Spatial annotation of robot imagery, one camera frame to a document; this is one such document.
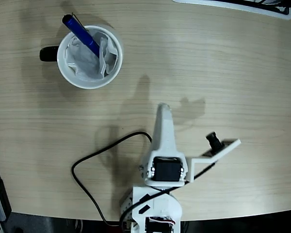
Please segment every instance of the mug handle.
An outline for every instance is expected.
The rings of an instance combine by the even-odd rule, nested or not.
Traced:
[[[42,62],[56,62],[59,46],[48,46],[40,50],[40,60]]]

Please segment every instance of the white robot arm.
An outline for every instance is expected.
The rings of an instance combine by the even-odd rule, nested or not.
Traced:
[[[145,186],[133,187],[121,205],[121,213],[161,190],[193,182],[195,163],[212,164],[241,143],[239,139],[220,142],[215,132],[206,138],[211,149],[198,158],[186,159],[177,151],[171,110],[167,104],[159,104],[152,143],[139,167]],[[182,207],[177,199],[162,194],[134,208],[125,221],[131,233],[180,233],[181,216]]]

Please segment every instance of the pen clip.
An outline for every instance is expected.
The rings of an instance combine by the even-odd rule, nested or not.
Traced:
[[[75,15],[75,13],[71,13],[71,15],[72,15],[72,17],[74,17],[76,20],[77,20],[77,22],[79,22],[79,24],[86,30],[86,31],[89,31],[89,30],[87,30],[84,26],[83,26],[83,24],[79,21],[79,19],[78,19],[78,17]]]

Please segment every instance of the white mug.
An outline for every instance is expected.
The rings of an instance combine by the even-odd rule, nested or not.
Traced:
[[[116,45],[116,48],[118,51],[118,59],[113,71],[110,74],[106,75],[101,80],[92,80],[92,81],[81,80],[76,77],[75,71],[71,67],[69,67],[65,62],[66,48],[68,47],[68,44],[71,38],[74,37],[74,34],[72,32],[70,32],[63,38],[59,46],[50,46],[50,47],[45,47],[41,49],[40,60],[43,62],[57,61],[57,65],[61,74],[72,85],[77,86],[79,88],[83,88],[83,89],[96,89],[110,83],[120,71],[122,63],[123,63],[123,54],[124,54],[123,42],[120,36],[118,35],[118,33],[110,26],[98,24],[98,25],[87,25],[84,27],[87,29],[95,29],[97,31],[101,31],[107,34]]]

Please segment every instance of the blue pen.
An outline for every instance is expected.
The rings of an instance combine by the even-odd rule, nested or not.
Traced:
[[[65,15],[63,17],[63,24],[97,57],[99,57],[99,45],[94,41],[88,31],[77,22],[72,15]]]

